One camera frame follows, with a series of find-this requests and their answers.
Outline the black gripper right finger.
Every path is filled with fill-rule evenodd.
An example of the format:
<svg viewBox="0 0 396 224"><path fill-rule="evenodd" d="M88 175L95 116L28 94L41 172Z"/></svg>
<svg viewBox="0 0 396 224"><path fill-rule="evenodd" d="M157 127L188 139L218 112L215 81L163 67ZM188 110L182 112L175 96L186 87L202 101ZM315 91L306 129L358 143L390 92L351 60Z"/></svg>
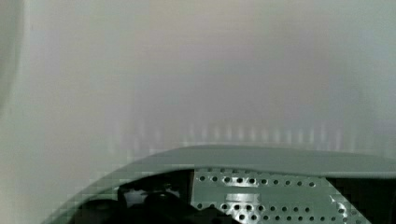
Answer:
<svg viewBox="0 0 396 224"><path fill-rule="evenodd" d="M338 191L335 224L395 224L394 178L336 178L326 180Z"/></svg>

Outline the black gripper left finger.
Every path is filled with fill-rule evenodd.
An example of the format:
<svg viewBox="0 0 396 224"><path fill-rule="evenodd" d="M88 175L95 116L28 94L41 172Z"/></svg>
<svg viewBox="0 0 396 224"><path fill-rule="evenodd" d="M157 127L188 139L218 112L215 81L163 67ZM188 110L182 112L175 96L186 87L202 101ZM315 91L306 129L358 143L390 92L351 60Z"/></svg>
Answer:
<svg viewBox="0 0 396 224"><path fill-rule="evenodd" d="M213 205L192 206L193 178L194 171L181 170L123 184L116 199L80 205L73 224L240 224Z"/></svg>

